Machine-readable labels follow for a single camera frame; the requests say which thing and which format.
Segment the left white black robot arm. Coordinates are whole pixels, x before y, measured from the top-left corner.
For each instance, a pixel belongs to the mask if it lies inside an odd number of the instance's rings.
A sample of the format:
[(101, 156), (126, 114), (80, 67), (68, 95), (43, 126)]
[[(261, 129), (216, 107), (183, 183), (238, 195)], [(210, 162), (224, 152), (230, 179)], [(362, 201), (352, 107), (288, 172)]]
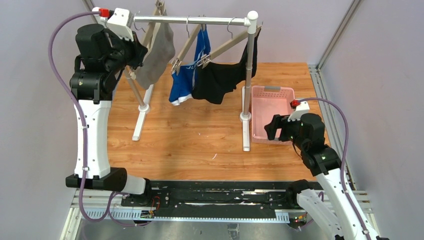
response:
[(77, 30), (79, 54), (69, 81), (77, 100), (77, 163), (65, 179), (69, 188), (125, 193), (134, 202), (149, 204), (151, 182), (132, 176), (123, 167), (112, 167), (108, 157), (108, 120), (114, 90), (126, 67), (140, 67), (147, 53), (137, 34), (121, 36), (98, 23)]

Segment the grey underwear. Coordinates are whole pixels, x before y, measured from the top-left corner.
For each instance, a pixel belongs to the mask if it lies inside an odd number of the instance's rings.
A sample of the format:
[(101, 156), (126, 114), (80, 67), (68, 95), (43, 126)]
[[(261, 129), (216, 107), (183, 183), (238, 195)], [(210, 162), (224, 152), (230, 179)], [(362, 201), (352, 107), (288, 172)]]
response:
[(156, 23), (142, 67), (136, 71), (136, 81), (145, 90), (156, 84), (170, 60), (175, 56), (174, 32), (169, 23)]

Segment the beige clip hanger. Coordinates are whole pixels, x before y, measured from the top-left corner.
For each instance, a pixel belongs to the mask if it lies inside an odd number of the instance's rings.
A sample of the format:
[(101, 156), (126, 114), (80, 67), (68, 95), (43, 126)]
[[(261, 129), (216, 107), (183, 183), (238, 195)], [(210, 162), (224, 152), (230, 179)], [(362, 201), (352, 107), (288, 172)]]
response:
[[(160, 16), (162, 14), (162, 10), (163, 10), (163, 3), (160, 0), (156, 0), (155, 1), (155, 9), (154, 9), (152, 15), (153, 16)], [(146, 81), (145, 80), (146, 77), (145, 77), (145, 74), (143, 73), (143, 71), (148, 69), (146, 67), (146, 65), (148, 64), (147, 59), (148, 59), (148, 57), (151, 53), (151, 48), (153, 46), (153, 35), (154, 35), (155, 25), (156, 25), (155, 22), (149, 22), (148, 23), (146, 30), (145, 30), (145, 33), (144, 33), (142, 40), (141, 40), (141, 44), (143, 46), (145, 46), (148, 51), (147, 51), (147, 54), (144, 56), (142, 66), (139, 67), (137, 70), (133, 71), (134, 76), (136, 77), (136, 80), (139, 83), (142, 82), (142, 81), (143, 82)]]

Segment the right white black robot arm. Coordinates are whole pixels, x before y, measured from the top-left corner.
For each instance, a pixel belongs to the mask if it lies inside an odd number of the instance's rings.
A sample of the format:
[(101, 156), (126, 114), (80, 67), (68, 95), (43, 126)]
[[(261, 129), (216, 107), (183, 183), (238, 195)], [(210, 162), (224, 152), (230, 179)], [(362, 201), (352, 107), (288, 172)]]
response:
[(342, 160), (325, 143), (325, 125), (314, 113), (303, 114), (298, 120), (276, 114), (264, 126), (269, 139), (280, 130), (279, 140), (290, 141), (300, 150), (303, 164), (323, 188), (331, 207), (320, 199), (307, 180), (292, 182), (286, 191), (288, 202), (304, 209), (329, 240), (381, 240), (358, 201), (350, 195), (351, 188), (342, 175)]

